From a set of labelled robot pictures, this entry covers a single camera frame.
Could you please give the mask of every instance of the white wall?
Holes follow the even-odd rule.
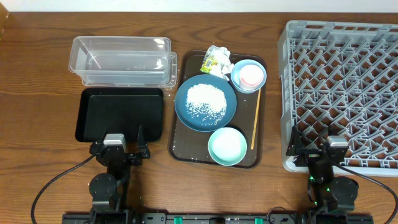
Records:
[[[398,0],[0,0],[9,11],[398,12]]]

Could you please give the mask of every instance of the wooden stick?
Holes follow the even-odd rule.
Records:
[[[261,94],[261,88],[259,89],[259,96],[257,97],[256,115],[254,117],[253,137],[251,138],[252,150],[254,149],[254,139],[256,138],[257,117],[259,116],[259,106],[260,106],[260,94]]]

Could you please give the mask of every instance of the dark brown serving tray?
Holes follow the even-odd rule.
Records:
[[[203,72],[200,71],[200,67],[205,54],[205,51],[194,50],[185,56],[178,86],[195,75],[203,74]],[[231,54],[229,58],[232,63],[236,63],[244,59],[256,60],[267,70],[265,61],[258,56]],[[246,142],[248,144],[248,151],[243,160],[232,167],[243,169],[253,168],[258,165],[261,160],[262,122],[264,117],[266,86],[264,85],[261,88],[256,136],[254,140],[254,149],[252,150],[251,142],[258,91],[251,94],[244,94],[236,90],[231,81],[229,81],[229,84],[235,91],[238,105],[233,119],[226,125],[226,127],[236,128],[239,130],[246,138]],[[179,161],[219,165],[211,158],[208,152],[207,144],[211,134],[213,134],[213,132],[202,133],[186,127],[174,112],[170,131],[169,153],[174,159]]]

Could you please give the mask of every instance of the white plastic crate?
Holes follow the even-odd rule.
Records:
[[[286,156],[294,125],[307,147],[320,147],[331,125],[349,139],[341,165],[398,177],[398,26],[290,21],[278,51],[285,169],[308,172]]]

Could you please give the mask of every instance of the black tray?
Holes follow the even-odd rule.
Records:
[[[200,67],[205,54],[205,51],[194,50],[185,56],[179,85],[194,75],[203,74],[203,72],[200,71]],[[267,69],[265,61],[258,56],[231,54],[229,58],[232,63],[236,63],[243,59],[256,60],[261,63],[265,69]],[[229,84],[235,91],[238,106],[233,119],[226,125],[226,127],[232,127],[239,130],[246,138],[246,142],[248,144],[248,150],[243,160],[232,167],[245,169],[253,168],[261,160],[262,121],[264,117],[266,86],[264,85],[261,88],[254,149],[251,150],[258,91],[251,94],[244,94],[236,90],[231,81],[229,81]],[[211,134],[213,134],[213,132],[201,133],[186,127],[174,113],[170,131],[169,153],[174,159],[179,161],[219,165],[211,158],[208,152],[207,144]]]
[[[158,88],[87,88],[81,93],[75,137],[97,141],[106,129],[136,142],[142,125],[144,139],[156,141],[162,134],[162,115],[163,92]]]

